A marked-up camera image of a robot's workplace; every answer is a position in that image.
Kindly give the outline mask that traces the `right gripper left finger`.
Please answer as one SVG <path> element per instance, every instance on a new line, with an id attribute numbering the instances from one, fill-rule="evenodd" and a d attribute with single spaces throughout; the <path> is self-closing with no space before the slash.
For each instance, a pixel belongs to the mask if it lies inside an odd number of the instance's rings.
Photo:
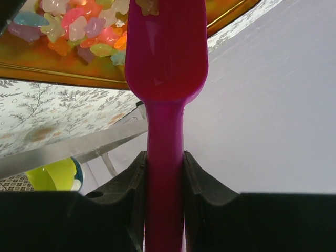
<path id="1" fill-rule="evenodd" d="M 146 153 L 98 189 L 1 192 L 1 251 L 141 251 Z"/>

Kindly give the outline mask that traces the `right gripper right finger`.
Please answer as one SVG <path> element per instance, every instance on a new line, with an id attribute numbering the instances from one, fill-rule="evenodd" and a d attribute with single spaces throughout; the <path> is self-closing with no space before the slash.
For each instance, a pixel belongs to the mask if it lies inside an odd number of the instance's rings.
<path id="1" fill-rule="evenodd" d="M 183 161 L 188 251 L 335 251 L 335 195 L 236 193 Z"/>

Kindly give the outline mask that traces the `magenta plastic scoop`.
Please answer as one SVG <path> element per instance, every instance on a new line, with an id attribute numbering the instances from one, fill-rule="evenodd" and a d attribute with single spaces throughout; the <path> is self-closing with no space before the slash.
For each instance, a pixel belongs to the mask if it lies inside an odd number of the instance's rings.
<path id="1" fill-rule="evenodd" d="M 204 1 L 131 1 L 125 78 L 144 103 L 146 251 L 181 251 L 183 114 L 208 74 Z"/>

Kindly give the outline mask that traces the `tin of star candies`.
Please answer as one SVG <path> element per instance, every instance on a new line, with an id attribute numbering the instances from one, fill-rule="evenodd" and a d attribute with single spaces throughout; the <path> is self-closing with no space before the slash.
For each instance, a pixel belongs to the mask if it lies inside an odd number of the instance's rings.
<path id="1" fill-rule="evenodd" d="M 1 1 L 1 77 L 193 90 L 205 38 L 257 1 Z"/>

